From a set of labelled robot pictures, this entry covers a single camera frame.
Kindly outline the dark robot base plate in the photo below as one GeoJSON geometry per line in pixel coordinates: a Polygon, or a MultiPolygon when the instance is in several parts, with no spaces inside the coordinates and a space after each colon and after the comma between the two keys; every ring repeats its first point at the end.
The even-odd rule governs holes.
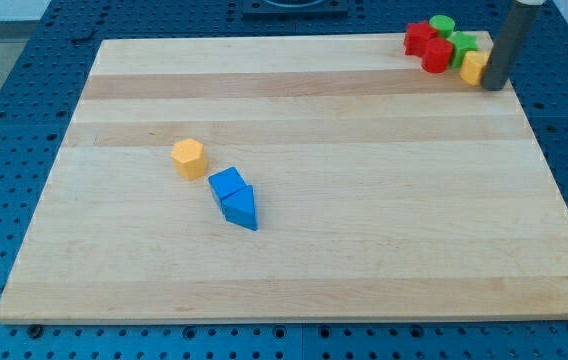
{"type": "Polygon", "coordinates": [[[266,16],[345,16],[349,11],[347,0],[239,0],[244,17],[266,16]]]}

